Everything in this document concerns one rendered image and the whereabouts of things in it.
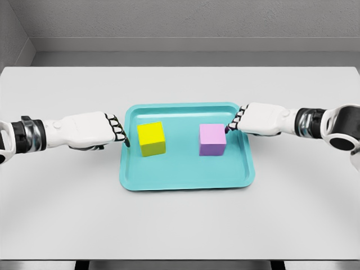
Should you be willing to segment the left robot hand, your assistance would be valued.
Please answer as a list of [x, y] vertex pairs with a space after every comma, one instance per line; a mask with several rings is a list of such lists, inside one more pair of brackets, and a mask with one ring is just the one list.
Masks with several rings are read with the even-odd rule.
[[123, 126], [113, 114], [90, 112], [67, 116], [61, 120], [65, 144], [75, 150], [102, 150], [112, 142], [130, 141]]

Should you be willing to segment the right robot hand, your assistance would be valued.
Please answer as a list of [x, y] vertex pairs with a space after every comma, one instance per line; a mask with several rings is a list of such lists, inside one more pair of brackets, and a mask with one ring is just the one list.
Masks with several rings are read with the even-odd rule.
[[281, 133], [278, 119], [286, 109], [279, 105], [252, 102], [240, 107], [233, 120], [226, 125], [229, 131], [241, 131], [256, 136], [276, 136]]

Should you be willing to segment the pink purple cube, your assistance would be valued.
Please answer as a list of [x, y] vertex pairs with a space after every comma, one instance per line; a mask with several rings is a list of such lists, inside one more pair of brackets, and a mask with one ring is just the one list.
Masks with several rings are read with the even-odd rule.
[[200, 156], [222, 156], [226, 145], [224, 124], [199, 125]]

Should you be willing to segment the yellow cube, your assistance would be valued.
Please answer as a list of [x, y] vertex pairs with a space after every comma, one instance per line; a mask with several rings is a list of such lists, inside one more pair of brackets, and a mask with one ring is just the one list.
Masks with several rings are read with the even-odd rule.
[[138, 141], [143, 157], [166, 153], [162, 122], [137, 125]]

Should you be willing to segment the teal plastic tray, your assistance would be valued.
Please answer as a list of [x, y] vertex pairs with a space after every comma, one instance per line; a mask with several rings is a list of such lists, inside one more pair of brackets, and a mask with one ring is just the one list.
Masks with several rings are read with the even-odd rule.
[[[252, 184], [255, 169], [247, 135], [226, 135], [222, 156], [199, 155], [200, 124], [228, 124], [239, 111], [232, 102], [160, 103], [134, 105], [125, 115], [130, 147], [120, 159], [120, 184], [130, 191], [242, 188]], [[140, 124], [162, 122], [166, 152], [143, 157]]]

